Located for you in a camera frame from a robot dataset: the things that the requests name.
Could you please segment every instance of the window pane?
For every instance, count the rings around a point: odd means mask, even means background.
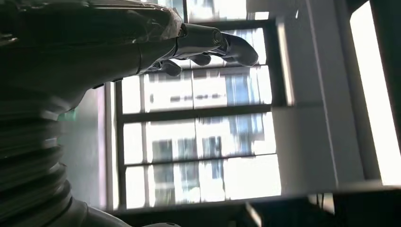
[[[271,113],[148,122],[145,136],[148,162],[276,152]]]
[[[122,112],[124,114],[140,112],[139,76],[126,77],[122,80]]]
[[[195,120],[148,122],[148,162],[197,157]]]
[[[199,164],[149,167],[150,206],[200,202]]]
[[[188,21],[246,19],[246,0],[187,0]]]
[[[181,76],[145,77],[147,112],[271,103],[267,66],[194,70]]]
[[[145,177],[143,167],[128,167],[125,172],[127,208],[140,208],[145,205]]]
[[[150,166],[148,180],[151,207],[281,194],[277,155]]]
[[[154,3],[161,6],[175,8],[180,15],[181,19],[184,19],[184,7],[183,0],[141,0],[142,2]]]
[[[232,30],[232,31],[224,31],[226,33],[239,36],[246,40],[258,53],[259,55],[259,64],[266,63],[266,48],[264,43],[264,34],[262,28],[257,29],[246,29],[246,30]],[[173,59],[175,63],[181,66],[183,69],[188,68],[210,68],[210,67],[225,67],[225,66],[233,66],[238,65],[236,63],[228,63],[225,62],[223,59],[217,56],[211,57],[210,64],[206,66],[199,66],[190,60],[177,60]]]
[[[124,125],[124,163],[141,163],[143,160],[142,129],[140,123]]]
[[[277,155],[225,160],[224,182],[232,200],[281,195]]]

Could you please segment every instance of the wall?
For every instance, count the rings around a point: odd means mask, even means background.
[[[365,180],[339,32],[338,12],[347,8],[340,1],[303,0],[296,16],[279,20],[294,100],[272,111],[283,194],[328,192]]]

